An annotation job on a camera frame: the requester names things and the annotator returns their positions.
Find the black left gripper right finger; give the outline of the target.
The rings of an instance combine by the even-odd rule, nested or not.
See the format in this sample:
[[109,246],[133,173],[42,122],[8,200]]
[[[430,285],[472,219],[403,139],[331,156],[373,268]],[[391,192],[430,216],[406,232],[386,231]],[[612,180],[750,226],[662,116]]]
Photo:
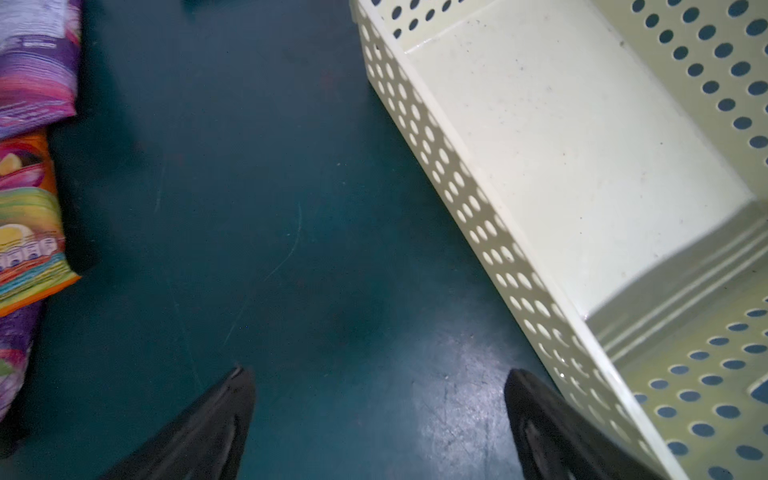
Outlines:
[[512,369],[504,400],[526,479],[658,479],[531,372]]

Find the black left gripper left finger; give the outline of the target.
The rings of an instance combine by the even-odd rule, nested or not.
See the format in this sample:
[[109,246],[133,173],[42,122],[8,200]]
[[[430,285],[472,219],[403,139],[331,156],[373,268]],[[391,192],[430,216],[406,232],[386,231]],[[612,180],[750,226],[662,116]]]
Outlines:
[[253,416],[252,373],[236,367],[103,479],[235,479]]

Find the lemon blackcurrant Fox's candy bag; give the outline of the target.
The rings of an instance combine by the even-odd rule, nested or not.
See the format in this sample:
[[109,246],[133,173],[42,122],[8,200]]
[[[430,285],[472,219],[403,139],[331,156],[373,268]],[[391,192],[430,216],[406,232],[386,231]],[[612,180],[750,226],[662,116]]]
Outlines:
[[41,301],[80,276],[65,255],[47,131],[1,142],[1,314]]

